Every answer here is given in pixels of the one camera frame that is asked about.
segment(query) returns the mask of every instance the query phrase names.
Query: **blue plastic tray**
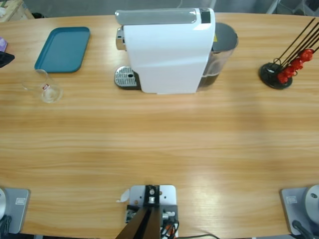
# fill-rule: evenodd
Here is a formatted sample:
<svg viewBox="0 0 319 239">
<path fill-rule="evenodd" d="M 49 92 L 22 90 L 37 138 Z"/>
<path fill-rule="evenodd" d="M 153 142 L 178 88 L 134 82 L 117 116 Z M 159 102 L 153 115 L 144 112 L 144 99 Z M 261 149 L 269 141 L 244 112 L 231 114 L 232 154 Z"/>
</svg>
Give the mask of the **blue plastic tray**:
<svg viewBox="0 0 319 239">
<path fill-rule="evenodd" d="M 48 73 L 77 71 L 82 64 L 90 30 L 87 27 L 60 27 L 52 30 L 34 65 Z"/>
</svg>

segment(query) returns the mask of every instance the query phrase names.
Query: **metal mount plate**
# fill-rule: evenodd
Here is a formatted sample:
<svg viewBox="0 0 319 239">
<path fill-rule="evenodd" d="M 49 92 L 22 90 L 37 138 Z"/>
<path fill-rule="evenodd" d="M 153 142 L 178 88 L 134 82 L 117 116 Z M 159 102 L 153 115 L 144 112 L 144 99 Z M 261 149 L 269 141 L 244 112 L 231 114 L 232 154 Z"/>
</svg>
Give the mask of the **metal mount plate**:
<svg viewBox="0 0 319 239">
<path fill-rule="evenodd" d="M 173 185 L 159 186 L 159 204 L 177 205 L 176 188 Z M 144 202 L 145 185 L 136 185 L 130 189 L 129 205 L 142 207 Z"/>
<path fill-rule="evenodd" d="M 16 234 L 22 229 L 30 192 L 27 189 L 4 188 L 6 194 L 5 215 L 11 216 L 9 233 Z"/>
<path fill-rule="evenodd" d="M 281 191 L 289 231 L 294 235 L 301 233 L 292 225 L 294 220 L 299 221 L 309 232 L 313 232 L 305 211 L 305 192 L 308 188 L 290 188 Z"/>
<path fill-rule="evenodd" d="M 144 203 L 145 185 L 136 185 L 130 189 L 129 205 L 142 207 Z M 177 199 L 176 199 L 176 188 L 173 185 L 160 185 L 159 186 L 159 207 L 161 211 L 161 218 L 163 223 L 162 212 L 175 212 L 175 219 L 178 220 L 177 211 Z"/>
</svg>

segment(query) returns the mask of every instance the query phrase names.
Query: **wooden table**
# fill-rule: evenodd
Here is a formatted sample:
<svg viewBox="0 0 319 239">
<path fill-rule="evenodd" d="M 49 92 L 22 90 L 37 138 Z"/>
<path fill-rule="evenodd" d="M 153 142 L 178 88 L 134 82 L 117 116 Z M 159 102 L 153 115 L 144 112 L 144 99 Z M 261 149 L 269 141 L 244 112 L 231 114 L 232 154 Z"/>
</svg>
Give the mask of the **wooden table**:
<svg viewBox="0 0 319 239">
<path fill-rule="evenodd" d="M 216 18 L 239 45 L 212 88 L 192 95 L 117 88 L 114 71 L 128 60 L 113 16 L 0 24 L 16 57 L 0 69 L 0 184 L 31 190 L 24 233 L 115 238 L 126 208 L 116 200 L 139 184 L 176 186 L 181 236 L 288 233 L 279 190 L 319 183 L 319 56 L 282 91 L 257 71 L 310 18 Z M 62 26 L 87 26 L 91 38 L 77 72 L 51 74 L 64 95 L 45 104 L 20 81 Z"/>
</svg>

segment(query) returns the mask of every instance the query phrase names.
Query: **glass with label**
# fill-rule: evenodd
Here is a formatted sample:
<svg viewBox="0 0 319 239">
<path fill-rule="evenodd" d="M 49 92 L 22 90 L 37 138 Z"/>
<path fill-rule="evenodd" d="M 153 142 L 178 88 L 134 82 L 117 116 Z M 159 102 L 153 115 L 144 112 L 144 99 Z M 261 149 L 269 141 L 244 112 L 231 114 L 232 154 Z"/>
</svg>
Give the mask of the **glass with label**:
<svg viewBox="0 0 319 239">
<path fill-rule="evenodd" d="M 63 95 L 62 88 L 42 69 L 26 75 L 22 86 L 45 103 L 58 102 Z"/>
</svg>

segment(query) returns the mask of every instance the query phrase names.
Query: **floor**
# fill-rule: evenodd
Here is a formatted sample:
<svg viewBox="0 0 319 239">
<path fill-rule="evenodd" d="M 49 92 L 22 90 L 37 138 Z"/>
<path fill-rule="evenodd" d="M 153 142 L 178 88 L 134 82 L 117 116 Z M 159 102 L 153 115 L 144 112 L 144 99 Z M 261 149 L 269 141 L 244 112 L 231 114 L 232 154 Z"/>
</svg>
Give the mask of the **floor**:
<svg viewBox="0 0 319 239">
<path fill-rule="evenodd" d="M 24 0 L 31 12 L 46 17 L 111 15 L 118 9 L 133 10 L 146 8 L 210 7 L 215 0 Z M 278 13 L 291 14 L 290 8 L 301 0 L 281 0 Z M 216 12 L 266 13 L 273 0 L 217 0 Z"/>
</svg>

